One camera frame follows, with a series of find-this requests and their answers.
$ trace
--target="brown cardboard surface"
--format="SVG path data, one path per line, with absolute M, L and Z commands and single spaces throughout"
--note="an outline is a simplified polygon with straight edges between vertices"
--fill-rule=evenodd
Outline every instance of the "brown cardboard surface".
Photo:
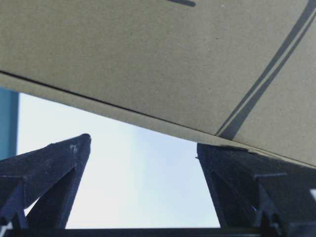
M 2 1 L 0 84 L 316 164 L 316 1 L 194 2 Z

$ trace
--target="black triangular support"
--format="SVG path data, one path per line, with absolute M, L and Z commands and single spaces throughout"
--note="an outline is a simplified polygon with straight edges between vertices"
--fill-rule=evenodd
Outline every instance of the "black triangular support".
M 27 218 L 21 218 L 20 227 L 64 228 L 90 154 L 90 143 L 90 136 L 83 134 L 0 161 L 0 181 L 8 186 L 1 187 L 7 192 L 0 197 L 4 202 L 0 205 L 1 224 L 7 224 L 12 215 L 24 215 L 24 208 L 39 198 Z

